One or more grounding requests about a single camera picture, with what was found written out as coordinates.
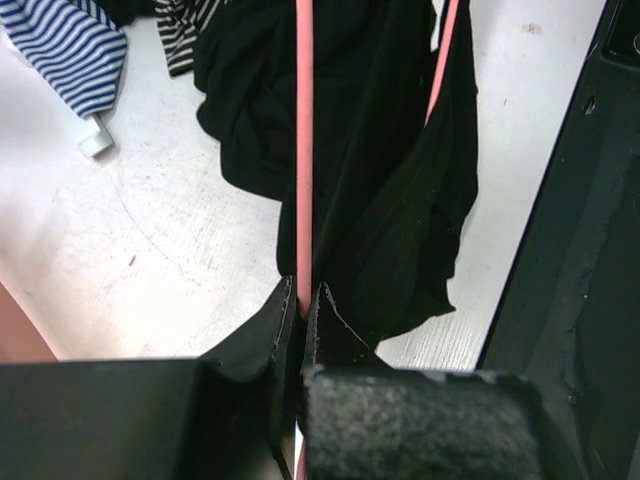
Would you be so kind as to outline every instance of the black plastic part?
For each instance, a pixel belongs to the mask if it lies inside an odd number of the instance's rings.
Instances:
[[[0,367],[0,478],[292,478],[295,298],[201,359]]]
[[[640,429],[638,5],[604,9],[479,362],[542,390],[594,479],[627,478]]]
[[[614,61],[640,67],[640,0],[620,2],[606,51]]]

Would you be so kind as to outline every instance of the white floor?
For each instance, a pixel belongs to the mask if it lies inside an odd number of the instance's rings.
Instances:
[[[603,3],[473,2],[480,196],[450,284],[458,311],[385,342],[394,365],[473,368]],[[106,116],[118,148],[98,162],[0,49],[0,281],[63,359],[197,355],[278,280],[278,205],[222,180],[201,95],[168,77],[153,21],[127,34]]]

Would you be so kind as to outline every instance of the pink rod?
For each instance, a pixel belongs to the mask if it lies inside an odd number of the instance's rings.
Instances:
[[[297,282],[300,314],[311,306],[313,217],[313,0],[296,0]]]
[[[447,18],[444,21],[444,31],[442,32],[442,40],[440,42],[440,51],[438,52],[438,61],[436,62],[436,71],[433,75],[433,84],[431,85],[431,95],[429,96],[429,106],[427,107],[427,116],[424,120],[425,126],[429,123],[429,118],[436,106],[440,90],[442,88],[442,80],[444,79],[444,70],[447,66],[447,58],[451,49],[451,39],[453,37],[453,27],[456,23],[456,15],[458,14],[459,0],[451,0],[447,9]]]

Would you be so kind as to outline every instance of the black cloth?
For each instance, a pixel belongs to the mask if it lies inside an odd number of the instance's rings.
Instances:
[[[446,290],[477,194],[468,2],[423,129],[436,54],[427,1],[315,2],[314,284],[369,345],[453,310]],[[244,0],[194,50],[203,129],[223,176],[282,201],[278,268],[295,273],[295,6]]]
[[[95,2],[119,27],[130,25],[138,17],[153,17],[155,14],[154,0],[95,0]]]

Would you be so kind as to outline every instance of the black and white striped fabric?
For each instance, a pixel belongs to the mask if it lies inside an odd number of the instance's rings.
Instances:
[[[0,0],[0,23],[78,116],[113,106],[127,40],[92,0]]]
[[[193,44],[216,10],[231,0],[156,0],[158,31],[172,77],[193,68]]]

